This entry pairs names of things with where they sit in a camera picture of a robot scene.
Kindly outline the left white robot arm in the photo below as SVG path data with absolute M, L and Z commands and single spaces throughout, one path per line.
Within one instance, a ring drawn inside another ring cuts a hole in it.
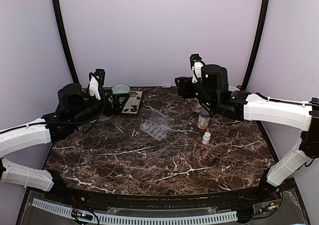
M 0 133 L 0 181 L 50 192 L 60 203 L 70 199 L 70 191 L 61 175 L 53 170 L 37 170 L 6 159 L 6 155 L 36 145 L 50 144 L 67 138 L 79 126 L 97 122 L 102 114 L 118 110 L 115 88 L 105 89 L 90 83 L 86 91 L 71 83 L 58 91 L 55 112 L 30 123 L 2 130 Z

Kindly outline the orange pill bottle grey cap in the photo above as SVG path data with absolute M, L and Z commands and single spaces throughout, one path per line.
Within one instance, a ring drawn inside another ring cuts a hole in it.
M 199 112 L 199 117 L 197 122 L 198 128 L 201 130 L 207 129 L 209 120 L 210 120 L 209 113 L 204 108 L 202 108 Z

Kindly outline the clear plastic pill organizer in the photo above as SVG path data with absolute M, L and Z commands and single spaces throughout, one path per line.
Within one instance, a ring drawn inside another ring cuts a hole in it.
M 149 118 L 140 126 L 140 129 L 160 142 L 166 137 L 173 124 L 173 118 L 154 110 Z

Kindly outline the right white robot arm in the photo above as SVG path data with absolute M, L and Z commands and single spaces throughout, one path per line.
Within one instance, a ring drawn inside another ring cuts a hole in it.
M 215 64 L 193 65 L 192 77 L 177 77 L 177 93 L 196 98 L 210 116 L 215 114 L 236 121 L 264 121 L 301 131 L 297 144 L 266 173 L 254 197 L 265 202 L 274 188 L 307 162 L 319 157 L 319 100 L 289 101 L 260 93 L 229 91 L 227 69 Z

